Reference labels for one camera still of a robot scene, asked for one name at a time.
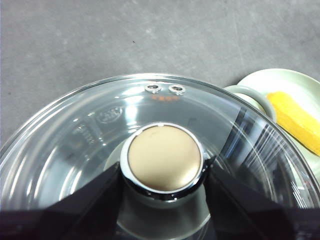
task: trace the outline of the yellow sponge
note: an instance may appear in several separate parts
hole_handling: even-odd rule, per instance
[[[303,110],[293,98],[282,91],[266,96],[276,113],[276,123],[320,156],[320,121]]]

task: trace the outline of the white saucer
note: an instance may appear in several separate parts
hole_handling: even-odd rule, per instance
[[[310,76],[293,70],[270,68],[249,74],[238,85],[250,87],[264,96],[276,91],[288,93],[305,111],[320,121],[320,82]],[[320,156],[309,151],[291,135],[288,136],[320,183]]]

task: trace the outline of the white cup handle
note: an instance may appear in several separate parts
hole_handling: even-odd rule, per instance
[[[265,111],[265,114],[269,118],[271,118],[272,121],[274,121],[275,123],[277,122],[277,116],[276,116],[276,112],[275,112],[274,107],[269,102],[269,100],[265,96],[263,96],[260,92],[252,89],[251,87],[243,86],[243,85],[231,85],[231,86],[225,87],[224,89],[230,93],[233,93],[233,94],[244,94],[244,95],[247,95],[248,97],[252,98],[258,104],[261,105],[261,107]]]

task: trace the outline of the cup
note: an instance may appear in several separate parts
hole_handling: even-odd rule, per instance
[[[242,98],[250,105],[258,109],[263,114],[267,115],[272,121],[277,122],[277,116],[274,107],[270,101],[258,91],[248,86],[243,85],[231,85],[224,88],[230,93]]]

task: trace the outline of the gray surface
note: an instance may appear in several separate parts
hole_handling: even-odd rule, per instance
[[[287,68],[320,80],[319,13],[319,0],[2,0],[1,142],[54,99],[116,75],[225,87]]]

